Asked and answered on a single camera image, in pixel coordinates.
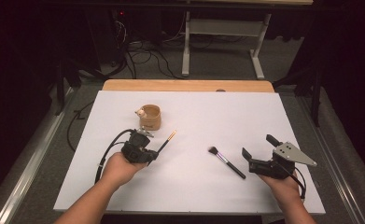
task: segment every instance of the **wire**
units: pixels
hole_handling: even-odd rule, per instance
[[[121,29],[123,29],[123,33],[124,33],[124,35],[123,35],[123,40],[121,41],[121,45],[123,45],[124,44],[124,42],[126,41],[126,36],[127,36],[127,31],[126,31],[126,27],[124,26],[124,24],[123,23],[121,23],[120,21],[115,21],[115,26],[119,26],[119,31],[118,31],[118,33],[116,34],[116,36],[115,36],[115,40],[116,40],[116,44],[118,45],[118,49],[120,48],[120,45],[119,45],[119,35],[120,35],[120,31],[121,31]]]
[[[182,31],[183,25],[185,24],[185,19],[186,19],[186,12],[183,14],[182,22],[181,22],[181,25],[179,26],[178,32],[176,32],[176,35],[174,37],[170,38],[170,39],[163,40],[162,41],[163,43],[173,41],[173,40],[179,39],[182,36],[185,36],[185,35],[180,34],[181,31]]]
[[[217,42],[237,43],[237,42],[243,41],[248,38],[248,36],[243,36],[243,35],[237,36],[237,38],[235,40],[227,40],[224,38],[218,38],[218,37],[222,37],[222,36],[223,35],[215,35],[214,40],[216,40]]]
[[[97,169],[97,174],[95,176],[95,183],[98,182],[98,180],[100,180],[101,177],[101,173],[103,172],[103,168],[104,168],[104,163],[106,161],[106,155],[108,154],[109,150],[117,145],[118,143],[116,143],[116,141],[118,141],[118,139],[124,135],[125,133],[132,133],[133,129],[127,129],[124,130],[123,132],[119,133],[118,136],[115,137],[115,139],[113,139],[113,141],[109,144],[109,147],[106,149],[103,158],[101,159],[100,163],[98,164],[98,169]]]
[[[137,47],[135,49],[129,49],[129,51],[135,51],[135,50],[138,50],[138,49],[142,49],[144,47],[144,42],[142,40],[130,42],[129,47],[131,45],[136,45],[136,44],[141,44],[141,46],[139,46],[139,47]]]
[[[199,37],[199,36],[208,36],[208,35],[194,35],[194,36],[197,39],[197,37]],[[195,47],[194,45],[191,44],[191,42],[190,42],[190,47],[193,48],[193,49],[206,49],[209,46],[211,46],[211,44],[213,43],[213,41],[214,41],[214,37],[211,35],[209,37],[209,42],[204,47]]]
[[[135,64],[134,64],[134,62],[133,62],[133,57],[132,57],[132,55],[130,54],[130,52],[129,52],[129,51],[127,51],[127,55],[129,56],[130,61],[131,61],[131,62],[132,62],[132,64],[133,64],[133,70],[132,70],[132,68],[130,67],[130,65],[127,63],[127,59],[126,59],[127,67],[129,68],[130,72],[132,73],[132,78],[133,78],[133,79],[136,79],[136,70],[135,70]]]
[[[170,66],[169,66],[169,63],[168,63],[167,59],[164,57],[164,55],[160,51],[158,51],[157,49],[145,49],[144,48],[144,42],[142,42],[142,41],[141,42],[134,42],[134,43],[135,44],[141,43],[141,45],[138,48],[129,50],[129,53],[130,52],[133,52],[133,54],[130,54],[129,55],[133,64],[144,64],[144,63],[147,63],[153,57],[153,58],[156,59],[157,65],[158,65],[158,68],[159,68],[159,71],[163,75],[165,75],[167,77],[173,77],[173,78],[176,78],[176,79],[185,79],[184,77],[178,77],[178,76],[174,75],[173,71],[170,69]],[[146,59],[144,61],[142,61],[142,62],[134,61],[133,58],[135,58],[136,56],[139,56],[140,54],[146,54],[147,55]],[[161,69],[161,59],[163,59],[165,61],[166,70],[168,71],[169,74],[165,73]]]
[[[72,146],[71,140],[69,139],[69,133],[71,131],[71,127],[72,124],[74,123],[74,121],[77,119],[77,117],[79,117],[78,119],[84,119],[81,118],[80,115],[83,112],[84,109],[86,109],[89,105],[92,105],[94,103],[94,101],[89,102],[87,105],[83,106],[81,109],[79,110],[75,110],[74,112],[76,113],[74,115],[74,117],[72,118],[72,120],[70,121],[69,125],[68,125],[68,129],[66,130],[66,141],[68,142],[68,146],[72,149],[72,151],[76,151],[76,149]]]
[[[80,64],[78,62],[75,62],[75,63],[78,64],[80,67],[82,67],[82,69],[87,71],[90,75],[95,75],[95,74],[97,75],[97,76],[92,77],[92,76],[86,76],[86,75],[79,73],[80,77],[84,77],[86,79],[97,79],[99,76],[99,77],[103,78],[104,80],[107,80],[107,79],[110,79],[110,77],[121,72],[126,67],[126,61],[121,60],[121,63],[118,68],[116,68],[115,70],[113,70],[112,72],[110,72],[108,74],[103,74],[101,71],[99,71],[97,69],[92,69],[92,68],[90,68],[88,66],[84,66],[83,64]]]
[[[294,174],[291,174],[283,165],[281,165],[280,163],[278,163],[277,161],[274,161],[274,163],[276,165],[278,165],[279,167],[281,167],[295,182],[297,182],[299,184],[299,186],[301,187],[302,189],[302,194],[301,194],[301,199],[302,201],[304,201],[305,199],[305,192],[306,192],[306,185],[305,185],[305,180],[303,178],[303,181],[304,181],[304,185],[302,184],[301,181],[299,181],[298,178],[296,178],[296,176]],[[301,176],[303,177],[301,171],[298,170],[298,168],[295,167],[295,169],[301,174]]]

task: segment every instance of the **forearm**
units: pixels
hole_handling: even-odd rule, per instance
[[[100,223],[116,189],[101,180],[83,194],[55,223]]]
[[[289,205],[280,205],[287,224],[315,224],[303,203],[296,202]]]

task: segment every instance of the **person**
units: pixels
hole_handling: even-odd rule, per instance
[[[100,223],[112,194],[146,166],[146,163],[129,163],[121,152],[116,152],[109,158],[101,179],[72,204],[55,223]],[[259,177],[272,190],[287,224],[316,223],[305,209],[299,194],[299,186],[291,177],[283,180],[263,175]]]

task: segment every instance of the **gray carpet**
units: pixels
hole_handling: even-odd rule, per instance
[[[248,59],[248,48],[246,47],[252,41],[245,39],[237,42],[226,42],[225,39],[232,40],[231,38],[222,37],[222,40],[215,41],[205,49],[200,49],[200,47],[206,46],[207,42],[205,40],[192,41],[192,45],[197,48],[191,50],[190,79],[255,79],[252,64]],[[278,80],[287,73],[300,44],[301,41],[284,43],[279,39],[265,41],[260,53],[260,61],[266,79],[270,81]],[[154,49],[155,47],[146,45],[146,48]],[[168,63],[175,76],[180,76],[182,46],[178,45],[177,42],[173,42],[173,46],[163,45],[157,50],[167,59],[167,62],[162,59],[158,51],[152,50],[151,56],[142,52],[142,49],[131,51],[132,58],[135,61],[137,78],[171,78],[168,77],[171,73],[167,70],[166,63]],[[126,68],[120,74],[115,75],[114,78],[131,78],[131,75],[131,71]],[[12,223],[50,223],[60,215],[60,213],[54,212],[52,207],[74,155],[74,152],[67,144],[68,126],[75,115],[74,110],[79,110],[94,100],[96,93],[101,88],[101,82],[83,79],[82,87],[77,90],[71,105],[65,109],[65,117],[37,171],[32,186],[12,219]],[[311,168],[310,172],[316,182],[319,196],[327,214],[315,216],[315,220],[318,223],[356,223],[352,221],[351,213],[347,210],[348,206],[345,206],[340,191],[334,184],[335,177],[330,173],[332,167],[327,165],[326,155],[321,149],[321,143],[317,140],[318,129],[314,128],[311,120],[307,118],[304,102],[310,102],[310,99],[296,98],[292,92],[292,87],[283,87],[277,91],[280,92],[301,149],[318,162],[318,166]],[[319,130],[323,133],[327,146],[331,148],[331,154],[337,162],[337,167],[342,170],[345,181],[355,195],[358,207],[365,217],[365,166],[345,134],[343,125],[335,116],[325,92],[321,95],[321,103],[319,110],[321,127]],[[85,119],[77,119],[71,126],[70,140],[74,147],[77,146],[86,118],[90,114],[90,109],[89,106],[82,111],[81,117]],[[29,147],[25,149],[4,185],[0,188],[0,209],[5,204],[14,184],[20,177],[19,174],[22,172],[24,164],[28,162],[32,153],[33,151]],[[282,217],[262,217],[262,223],[269,223],[280,218]],[[210,220],[210,218],[203,220],[202,217],[196,217],[193,220],[180,218],[177,220],[166,219],[164,223],[191,223],[195,221],[200,223],[249,223],[243,217],[234,217],[234,219],[224,217],[224,219],[217,219],[217,222]]]

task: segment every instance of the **wooden container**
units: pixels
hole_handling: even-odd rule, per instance
[[[156,131],[161,126],[161,111],[156,105],[142,106],[146,115],[139,120],[140,127],[144,127],[147,131]]]

